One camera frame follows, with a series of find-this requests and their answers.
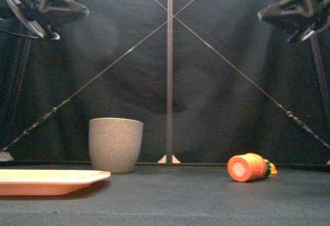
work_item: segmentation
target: wall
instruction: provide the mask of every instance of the wall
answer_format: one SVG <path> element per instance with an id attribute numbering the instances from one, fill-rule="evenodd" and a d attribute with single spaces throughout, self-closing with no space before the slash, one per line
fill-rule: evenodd
<path id="1" fill-rule="evenodd" d="M 10 147 L 15 159 L 89 160 L 89 119 L 126 117 L 144 123 L 142 162 L 168 142 L 181 162 L 224 163 L 245 152 L 281 163 L 328 160 L 284 115 L 328 139 L 309 43 L 288 44 L 257 20 L 277 0 L 173 0 L 170 101 L 166 0 L 76 1 L 90 16 L 60 29 L 60 41 L 31 43 L 9 139 L 69 101 Z"/>

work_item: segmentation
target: ceramic cup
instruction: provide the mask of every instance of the ceramic cup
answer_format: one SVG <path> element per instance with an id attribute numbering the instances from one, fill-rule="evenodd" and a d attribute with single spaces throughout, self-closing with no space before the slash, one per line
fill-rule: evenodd
<path id="1" fill-rule="evenodd" d="M 137 161 L 142 123 L 122 118 L 89 120 L 89 157 L 92 168 L 128 173 Z"/>

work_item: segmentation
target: orange toy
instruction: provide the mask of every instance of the orange toy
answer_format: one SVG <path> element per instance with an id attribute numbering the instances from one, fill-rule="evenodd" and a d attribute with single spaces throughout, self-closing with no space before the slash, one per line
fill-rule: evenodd
<path id="1" fill-rule="evenodd" d="M 271 164 L 259 155 L 248 153 L 231 157 L 227 170 L 232 179 L 244 183 L 268 177 Z"/>

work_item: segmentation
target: black fabric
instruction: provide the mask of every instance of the black fabric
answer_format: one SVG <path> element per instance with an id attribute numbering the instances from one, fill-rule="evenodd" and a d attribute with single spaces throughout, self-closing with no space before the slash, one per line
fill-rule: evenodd
<path id="1" fill-rule="evenodd" d="M 7 138 L 74 97 L 10 153 L 25 160 L 89 160 L 89 119 L 124 117 L 144 123 L 138 161 L 157 161 L 165 154 L 166 0 L 76 1 L 90 16 L 60 29 L 60 41 L 30 46 Z M 193 0 L 184 8 L 190 1 L 173 0 L 173 154 L 194 163 L 227 162 L 245 152 L 272 162 L 324 163 L 324 147 L 235 69 L 328 140 L 309 43 L 288 44 L 257 20 L 277 0 Z"/>
<path id="2" fill-rule="evenodd" d="M 328 184 L 328 173 L 280 168 L 236 183 L 224 168 L 136 167 L 64 196 L 1 197 L 0 225 L 325 226 Z"/>

